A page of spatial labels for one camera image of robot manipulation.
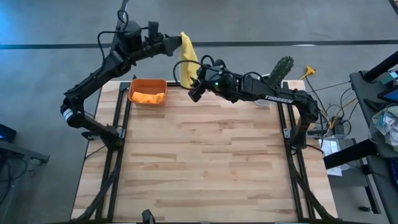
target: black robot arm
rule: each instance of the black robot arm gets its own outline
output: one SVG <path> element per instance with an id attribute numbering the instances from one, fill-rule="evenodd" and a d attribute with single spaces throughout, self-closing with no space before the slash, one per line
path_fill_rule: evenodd
<path id="1" fill-rule="evenodd" d="M 254 72 L 238 75 L 230 72 L 224 61 L 219 59 L 213 65 L 201 65 L 188 94 L 195 102 L 208 90 L 232 103 L 238 100 L 263 99 L 294 105 L 300 113 L 300 119 L 290 132 L 290 143 L 292 147 L 303 149 L 307 145 L 308 127 L 318 119 L 318 107 L 317 102 L 307 92 L 280 87 L 282 79 L 292 66 L 293 59 L 284 57 L 268 77 Z"/>
<path id="2" fill-rule="evenodd" d="M 119 145 L 119 134 L 113 126 L 104 126 L 91 117 L 85 115 L 84 100 L 100 89 L 112 78 L 120 77 L 130 71 L 131 65 L 136 61 L 153 57 L 158 54 L 172 56 L 182 43 L 181 37 L 169 37 L 158 32 L 159 24 L 149 22 L 148 27 L 141 28 L 134 21 L 128 21 L 127 25 L 116 33 L 117 43 L 102 66 L 91 73 L 82 82 L 64 93 L 65 99 L 61 106 L 61 114 L 68 125 L 74 128 L 86 128 L 101 136 L 107 147 Z M 141 31 L 148 29 L 148 37 L 141 37 Z"/>

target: concrete floor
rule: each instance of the concrete floor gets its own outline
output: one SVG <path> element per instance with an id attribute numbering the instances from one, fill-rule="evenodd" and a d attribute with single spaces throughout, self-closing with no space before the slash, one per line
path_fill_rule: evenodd
<path id="1" fill-rule="evenodd" d="M 0 44 L 92 44 L 102 30 L 113 30 L 121 0 L 0 1 Z M 398 16 L 387 0 L 317 1 L 131 1 L 130 18 L 143 26 L 160 22 L 169 35 L 185 31 L 193 41 L 382 40 L 398 39 Z M 104 37 L 103 42 L 110 42 Z M 396 51 L 396 45 L 217 47 L 197 48 L 197 55 L 222 58 L 238 73 L 269 73 L 283 56 L 295 67 L 287 79 L 298 79 L 306 65 L 317 70 L 314 88 L 349 80 Z M 158 56 L 137 63 L 120 80 L 132 75 L 172 79 L 178 57 Z M 83 130 L 67 126 L 59 113 L 63 92 L 84 79 L 101 63 L 98 49 L 0 50 L 0 123 L 16 129 L 16 144 L 50 154 L 46 167 L 26 178 L 13 223 L 68 220 L 80 178 L 87 141 Z M 337 103 L 349 84 L 318 94 L 325 106 Z M 86 100 L 94 113 L 98 93 Z M 357 107 L 351 118 L 351 138 L 362 141 L 368 127 Z M 357 222 L 386 223 L 385 215 L 357 211 L 369 205 L 363 189 L 332 186 L 339 217 Z"/>

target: wooden tabletop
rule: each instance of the wooden tabletop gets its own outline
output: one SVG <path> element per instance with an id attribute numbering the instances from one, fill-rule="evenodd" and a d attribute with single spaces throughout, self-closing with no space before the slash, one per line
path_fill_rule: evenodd
<path id="1" fill-rule="evenodd" d="M 100 123 L 112 123 L 119 84 L 102 88 Z M 289 87 L 304 89 L 304 82 L 289 81 Z M 101 146 L 90 142 L 87 154 Z M 336 217 L 322 154 L 308 147 L 303 156 L 312 192 Z M 85 161 L 72 218 L 98 193 L 105 157 L 103 149 Z M 307 214 L 302 192 L 300 197 Z M 177 87 L 168 89 L 164 107 L 132 104 L 114 221 L 141 222 L 145 209 L 158 222 L 296 221 L 276 104 L 232 104 L 212 93 L 194 103 Z"/>

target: black stand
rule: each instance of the black stand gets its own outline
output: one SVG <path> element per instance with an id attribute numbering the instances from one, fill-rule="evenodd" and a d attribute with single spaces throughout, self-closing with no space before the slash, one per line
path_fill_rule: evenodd
<path id="1" fill-rule="evenodd" d="M 323 161 L 325 162 L 326 169 L 331 169 L 370 155 L 377 155 L 377 149 L 374 143 L 367 139 L 354 146 L 343 149 L 340 152 L 325 156 Z"/>
<path id="2" fill-rule="evenodd" d="M 118 100 L 116 102 L 116 108 L 115 108 L 115 114 L 114 114 L 114 119 L 113 119 L 113 128 L 117 128 L 119 126 L 118 121 L 119 121 L 119 114 L 121 110 L 121 105 L 122 105 L 122 100 L 123 100 L 123 94 L 126 90 L 129 88 L 129 82 L 122 82 L 119 87 L 119 94 L 118 94 Z M 105 165 L 104 165 L 104 172 L 103 172 L 103 178 L 101 181 L 101 188 L 99 190 L 98 195 L 94 198 L 92 203 L 88 206 L 88 208 L 85 210 L 85 212 L 79 216 L 75 220 L 71 220 L 72 223 L 89 223 L 88 221 L 93 221 L 95 223 L 109 223 L 112 222 L 113 219 L 113 213 L 114 213 L 114 206 L 116 203 L 116 194 L 118 191 L 118 183 L 119 183 L 119 175 L 120 175 L 120 170 L 121 170 L 121 164 L 122 164 L 122 158 L 123 158 L 123 150 L 124 150 L 124 142 L 126 140 L 126 130 L 127 130 L 127 124 L 129 121 L 129 112 L 131 108 L 131 102 L 127 100 L 126 103 L 126 108 L 124 111 L 124 118 L 123 118 L 123 124 L 122 124 L 122 133 L 120 134 L 118 142 L 121 143 L 120 147 L 114 148 L 114 147 L 108 147 L 108 152 L 106 154 L 106 160 L 105 160 Z M 116 156 L 116 163 L 114 165 L 114 168 L 112 172 L 109 174 L 111 170 L 111 161 L 112 161 L 112 156 L 113 152 L 117 151 L 117 156 Z M 111 190 L 111 196 L 109 199 L 109 207 L 108 207 L 108 213 L 106 218 L 103 218 L 103 204 L 104 204 L 104 197 L 109 190 L 109 188 L 112 186 Z M 95 213 L 95 219 L 90 220 L 91 216 Z"/>
<path id="3" fill-rule="evenodd" d="M 292 155 L 292 143 L 291 139 L 287 138 L 283 133 L 284 129 L 286 128 L 286 119 L 285 119 L 285 114 L 284 114 L 284 109 L 282 106 L 282 103 L 278 103 L 278 113 L 279 113 L 279 119 L 280 119 L 280 127 L 282 130 L 282 135 L 284 138 L 284 143 L 285 143 L 285 151 L 286 151 L 286 158 L 287 158 L 287 164 L 289 167 L 289 174 L 290 174 L 290 181 L 292 183 L 292 191 L 293 191 L 293 198 L 295 202 L 295 208 L 297 211 L 297 219 L 299 222 L 302 222 L 303 220 L 303 210 L 301 206 L 301 201 L 300 201 L 300 194 L 297 185 L 301 187 L 305 194 L 305 199 L 308 207 L 308 214 L 310 217 L 310 220 L 316 220 L 315 219 L 315 210 L 319 213 L 322 219 L 325 220 L 331 220 L 335 221 L 336 219 L 332 217 L 326 210 L 323 208 L 323 206 L 319 203 L 317 198 L 314 196 L 314 194 L 311 192 L 309 186 L 308 186 L 308 179 L 307 179 L 307 171 L 305 170 L 305 164 L 304 164 L 304 159 L 302 155 L 302 149 L 301 148 L 296 148 L 297 151 L 297 159 L 298 159 L 298 166 L 300 169 L 300 173 L 297 172 L 296 167 L 294 165 L 294 160 L 293 160 L 293 155 Z M 287 111 L 289 114 L 289 119 L 290 119 L 290 124 L 292 125 L 292 128 L 296 126 L 295 124 L 295 118 L 293 114 L 293 109 L 291 105 L 287 105 Z"/>

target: cable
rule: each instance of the cable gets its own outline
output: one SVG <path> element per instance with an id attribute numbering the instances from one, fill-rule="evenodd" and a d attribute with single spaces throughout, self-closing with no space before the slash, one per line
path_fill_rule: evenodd
<path id="1" fill-rule="evenodd" d="M 351 119 L 351 117 L 352 117 L 352 115 L 353 115 L 353 113 L 354 113 L 355 107 L 356 107 L 356 105 L 358 105 L 358 103 L 359 103 L 359 102 L 356 102 L 356 104 L 355 104 L 353 110 L 352 110 L 351 113 L 349 114 L 349 118 L 348 118 L 346 121 L 349 121 L 349 120 Z"/>
<path id="2" fill-rule="evenodd" d="M 124 21 L 124 20 L 120 17 L 120 12 L 123 12 L 123 14 L 126 16 L 126 21 Z M 119 10 L 118 10 L 118 19 L 119 19 L 119 21 L 120 21 L 121 23 L 124 24 L 124 27 L 123 27 L 122 30 L 125 31 L 126 28 L 127 28 L 127 26 L 129 25 L 129 14 L 128 14 L 125 10 L 119 9 Z"/>
<path id="3" fill-rule="evenodd" d="M 351 96 L 353 93 L 355 93 L 355 91 L 352 91 L 350 94 L 348 94 L 346 97 L 344 97 L 343 101 L 345 101 L 345 99 L 347 99 L 349 96 Z"/>
<path id="4" fill-rule="evenodd" d="M 126 16 L 126 21 L 124 21 L 120 17 L 120 12 L 123 12 L 123 14 Z M 124 24 L 124 27 L 121 29 L 121 31 L 102 31 L 97 35 L 97 42 L 98 42 L 99 50 L 101 51 L 101 55 L 102 55 L 102 64 L 98 70 L 98 73 L 102 72 L 102 70 L 104 69 L 104 66 L 105 66 L 105 53 L 104 53 L 104 49 L 103 49 L 101 41 L 100 41 L 101 35 L 103 35 L 103 34 L 122 34 L 126 30 L 127 26 L 129 25 L 129 14 L 125 10 L 122 10 L 122 9 L 118 10 L 118 19 Z"/>
<path id="5" fill-rule="evenodd" d="M 332 104 L 332 105 L 330 105 L 330 106 L 326 109 L 326 113 L 329 111 L 329 109 L 330 109 L 332 106 L 337 106 L 337 107 L 339 107 L 339 108 L 341 109 L 341 107 L 340 107 L 339 105 Z"/>
<path id="6" fill-rule="evenodd" d="M 345 94 L 348 90 L 350 90 L 350 89 L 352 89 L 352 87 L 349 87 L 346 91 L 344 91 L 343 94 L 341 94 L 341 97 L 340 97 L 340 106 L 341 106 L 341 111 L 343 112 L 343 115 L 342 115 L 341 117 L 344 117 L 344 115 L 345 115 L 344 106 L 343 106 L 343 96 L 344 96 L 344 94 Z"/>
<path id="7" fill-rule="evenodd" d="M 351 133 L 351 128 L 353 127 L 352 125 L 351 125 L 351 122 L 350 121 L 345 121 L 345 122 L 348 122 L 348 124 L 349 124 L 349 130 L 348 130 L 348 132 L 347 132 L 347 134 L 345 134 L 346 136 L 347 135 L 349 135 L 350 133 Z"/>
<path id="8" fill-rule="evenodd" d="M 105 148 L 105 147 L 106 147 L 106 146 L 103 146 L 103 147 L 101 147 L 101 148 L 95 150 L 94 152 L 88 154 L 88 155 L 85 157 L 85 160 L 86 160 L 87 158 L 89 158 L 90 156 L 92 156 L 94 153 L 98 152 L 99 150 L 101 150 L 101 149 L 103 149 L 103 148 Z"/>
<path id="9" fill-rule="evenodd" d="M 10 179 L 7 179 L 7 180 L 0 180 L 0 182 L 7 182 L 7 181 L 16 180 L 16 179 L 20 178 L 22 175 L 24 175 L 25 172 L 26 172 L 26 170 L 27 170 L 27 163 L 26 163 L 26 161 L 25 161 L 23 158 L 20 158 L 20 157 L 18 157 L 18 156 L 14 156 L 14 155 L 12 155 L 12 156 L 15 157 L 15 158 L 18 158 L 18 159 L 20 159 L 22 162 L 24 162 L 24 164 L 25 164 L 24 170 L 23 170 L 19 175 L 17 175 L 16 177 L 11 177 Z"/>
<path id="10" fill-rule="evenodd" d="M 197 61 L 195 61 L 195 60 L 181 60 L 181 61 L 177 62 L 177 63 L 174 65 L 174 67 L 173 67 L 173 78 L 174 78 L 174 81 L 176 82 L 176 84 L 179 85 L 179 86 L 180 86 L 181 88 L 183 88 L 184 90 L 192 90 L 192 88 L 188 88 L 188 87 L 185 87 L 185 86 L 181 85 L 181 83 L 177 80 L 177 75 L 175 74 L 175 69 L 176 69 L 177 66 L 180 65 L 181 63 L 187 63 L 187 62 L 191 62 L 191 63 L 195 63 L 195 64 L 200 65 L 200 66 L 204 66 L 204 67 L 206 67 L 206 69 L 209 69 L 209 70 L 214 71 L 214 72 L 220 72 L 219 70 L 216 70 L 216 69 L 214 69 L 214 68 L 210 68 L 210 67 L 208 67 L 208 66 L 206 66 L 206 65 L 204 65 L 204 64 L 202 64 L 202 63 L 199 63 L 199 62 L 197 62 Z"/>
<path id="11" fill-rule="evenodd" d="M 326 89 L 328 89 L 328 88 L 332 88 L 332 87 L 339 86 L 339 85 L 342 85 L 342 84 L 345 84 L 345 83 L 349 83 L 349 82 L 351 82 L 351 81 L 339 83 L 339 84 L 336 84 L 336 85 L 331 85 L 331 86 L 324 87 L 324 88 L 320 88 L 320 89 L 317 89 L 317 90 L 314 90 L 314 91 L 326 90 Z"/>
<path id="12" fill-rule="evenodd" d="M 322 155 L 323 155 L 322 149 L 320 149 L 320 148 L 318 148 L 318 147 L 315 147 L 315 146 L 311 146 L 311 145 L 309 145 L 309 144 L 307 144 L 306 146 L 311 147 L 311 148 L 313 148 L 313 149 L 316 149 L 316 150 L 322 152 Z"/>
<path id="13" fill-rule="evenodd" d="M 312 87 L 312 85 L 311 85 L 311 83 L 310 83 L 310 80 L 308 80 L 308 77 L 305 77 L 305 80 L 307 81 L 307 83 L 308 83 L 308 85 L 310 86 L 311 90 L 314 92 L 315 96 L 318 98 L 319 103 L 321 104 L 321 107 L 322 107 L 322 109 L 323 109 L 323 112 L 325 113 L 326 120 L 329 122 L 330 119 L 329 119 L 328 114 L 326 113 L 326 109 L 325 109 L 325 107 L 323 106 L 323 103 L 322 103 L 321 98 L 319 98 L 318 94 L 317 94 L 316 91 L 313 89 L 313 87 Z M 321 128 L 323 129 L 322 115 L 320 116 L 320 121 L 321 121 Z M 320 145 L 321 145 L 321 147 L 323 146 L 323 134 L 321 134 L 321 144 L 320 144 Z"/>
<path id="14" fill-rule="evenodd" d="M 249 75 L 252 75 L 252 74 L 253 74 L 253 75 L 257 75 L 257 76 L 261 79 L 261 81 L 267 85 L 268 88 L 270 88 L 270 89 L 273 90 L 273 91 L 276 91 L 275 89 L 273 89 L 273 87 L 271 87 L 271 86 L 267 83 L 267 80 L 266 80 L 262 75 L 258 74 L 257 72 L 247 72 L 247 73 L 243 74 L 243 77 L 246 77 L 246 76 L 249 76 Z"/>
<path id="15" fill-rule="evenodd" d="M 210 55 L 204 55 L 204 56 L 202 56 L 202 58 L 200 59 L 200 63 L 203 64 L 203 62 L 205 61 L 206 58 L 210 59 L 211 64 L 214 65 L 214 59 L 213 59 L 213 57 L 211 57 Z"/>
<path id="16" fill-rule="evenodd" d="M 351 167 L 354 167 L 354 168 L 357 168 L 357 169 L 362 170 L 362 168 L 360 168 L 360 167 L 351 165 L 351 164 L 349 164 L 349 163 L 346 163 L 346 164 L 349 165 L 349 166 L 351 166 Z M 379 176 L 381 176 L 381 177 L 384 177 L 384 178 L 387 178 L 387 179 L 391 180 L 390 177 L 386 177 L 385 175 L 379 174 L 378 172 L 374 172 L 374 171 L 371 171 L 371 170 L 370 170 L 370 172 L 371 172 L 371 174 L 376 174 L 376 175 L 379 175 Z"/>
<path id="17" fill-rule="evenodd" d="M 352 99 L 350 102 L 346 103 L 346 104 L 343 106 L 343 96 L 344 96 L 344 94 L 345 94 L 348 90 L 350 90 L 350 89 L 351 89 L 351 87 L 350 87 L 349 89 L 347 89 L 346 91 L 344 91 L 343 94 L 341 94 L 341 97 L 340 97 L 340 106 L 341 106 L 340 108 L 341 108 L 341 109 L 337 112 L 337 114 L 336 114 L 334 117 L 332 117 L 332 119 L 333 119 L 333 118 L 337 118 L 337 117 L 338 117 L 338 114 L 340 113 L 340 111 L 343 112 L 343 115 L 341 116 L 341 117 L 343 118 L 344 115 L 345 115 L 344 108 L 356 100 L 356 98 L 354 98 L 354 99 Z M 335 123 L 336 123 L 336 119 L 334 119 L 334 121 L 332 122 L 331 127 L 330 127 L 331 129 L 333 129 L 333 128 L 335 127 Z"/>
<path id="18" fill-rule="evenodd" d="M 44 164 L 47 164 L 47 163 L 41 162 L 41 163 L 37 164 L 33 169 L 26 170 L 27 172 L 29 172 L 29 177 L 33 178 L 36 175 L 36 169 Z"/>
<path id="19" fill-rule="evenodd" d="M 9 163 L 9 161 L 7 161 L 7 169 L 8 169 L 8 184 L 7 184 L 7 190 L 3 193 L 1 200 L 0 200 L 0 205 L 4 202 L 4 200 L 6 199 L 9 191 L 11 190 L 11 165 Z"/>

